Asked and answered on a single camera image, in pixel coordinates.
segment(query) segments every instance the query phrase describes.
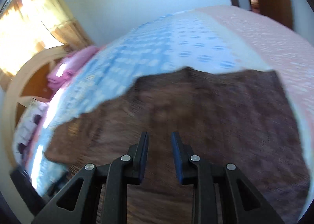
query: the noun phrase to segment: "sunlight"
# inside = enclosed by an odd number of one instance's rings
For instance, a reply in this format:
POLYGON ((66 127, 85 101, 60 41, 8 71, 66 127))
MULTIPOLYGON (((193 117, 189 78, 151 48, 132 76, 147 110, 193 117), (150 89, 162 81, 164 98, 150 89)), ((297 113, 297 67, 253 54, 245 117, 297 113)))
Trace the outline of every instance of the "sunlight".
POLYGON ((40 171, 40 162, 42 160, 42 150, 43 150, 43 145, 40 145, 36 151, 35 159, 34 159, 34 164, 32 168, 32 186, 34 189, 37 189, 37 178, 39 176, 39 171, 40 171))
POLYGON ((57 106, 58 106, 58 103, 60 101, 60 97, 61 97, 64 90, 65 90, 64 88, 60 88, 56 92, 56 94, 53 96, 53 98, 51 99, 51 102, 49 103, 49 108, 48 108, 47 114, 46 114, 46 120, 43 124, 44 129, 46 129, 49 126, 50 122, 54 118, 54 116, 57 112, 57 106))
POLYGON ((65 63, 61 64, 58 71, 57 71, 56 76, 61 77, 63 75, 63 72, 64 72, 66 67, 67 67, 67 65, 65 63))
POLYGON ((37 15, 35 5, 45 2, 22 0, 22 4, 19 10, 11 8, 0 19, 0 68, 12 75, 38 53, 39 45, 45 49, 63 45, 37 15))

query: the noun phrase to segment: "wooden headboard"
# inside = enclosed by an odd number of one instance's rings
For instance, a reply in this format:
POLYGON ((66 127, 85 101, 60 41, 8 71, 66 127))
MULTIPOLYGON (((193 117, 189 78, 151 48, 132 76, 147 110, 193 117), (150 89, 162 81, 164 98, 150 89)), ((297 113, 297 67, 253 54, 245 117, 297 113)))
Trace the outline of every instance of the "wooden headboard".
POLYGON ((12 167, 16 166, 12 152, 15 127, 32 98, 39 101, 51 98, 53 92, 47 86, 47 75, 65 55, 63 46, 39 52, 23 65, 7 89, 1 116, 1 140, 12 167))

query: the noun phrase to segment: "pink folded cloth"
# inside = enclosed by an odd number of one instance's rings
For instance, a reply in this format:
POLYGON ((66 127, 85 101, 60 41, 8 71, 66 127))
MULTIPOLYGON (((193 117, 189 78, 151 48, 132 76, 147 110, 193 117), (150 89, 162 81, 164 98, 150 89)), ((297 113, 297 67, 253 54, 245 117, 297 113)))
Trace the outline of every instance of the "pink folded cloth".
POLYGON ((99 51, 96 46, 89 46, 72 52, 64 57, 47 76, 48 87, 58 90, 66 81, 73 77, 99 51))

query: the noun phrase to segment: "blue gripper pad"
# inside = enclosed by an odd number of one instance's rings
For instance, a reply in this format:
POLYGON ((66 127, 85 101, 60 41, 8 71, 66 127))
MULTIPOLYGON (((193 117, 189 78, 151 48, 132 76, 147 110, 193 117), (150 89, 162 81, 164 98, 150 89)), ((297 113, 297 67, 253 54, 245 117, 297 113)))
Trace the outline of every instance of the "blue gripper pad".
POLYGON ((179 180, 179 183, 182 185, 183 183, 182 159, 181 159, 180 149, 179 149, 176 136, 178 135, 176 135, 175 132, 171 134, 172 153, 173 153, 173 160, 175 162, 176 176, 179 180))
POLYGON ((148 133, 142 133, 141 137, 142 136, 145 136, 145 137, 143 138, 143 149, 142 149, 142 154, 139 161, 139 179, 141 183, 142 183, 142 180, 144 179, 144 174, 145 174, 147 152, 148 152, 148 139, 149 139, 148 133))

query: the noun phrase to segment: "curtain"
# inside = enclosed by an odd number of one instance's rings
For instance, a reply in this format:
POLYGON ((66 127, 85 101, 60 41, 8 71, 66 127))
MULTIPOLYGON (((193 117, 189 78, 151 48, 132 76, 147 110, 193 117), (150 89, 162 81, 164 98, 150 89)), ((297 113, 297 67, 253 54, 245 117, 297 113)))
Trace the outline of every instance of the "curtain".
POLYGON ((92 44, 63 0, 13 0, 0 19, 0 85, 35 54, 55 46, 79 50, 92 44))
POLYGON ((28 0, 49 32, 72 50, 92 44, 79 23, 74 19, 64 0, 28 0))

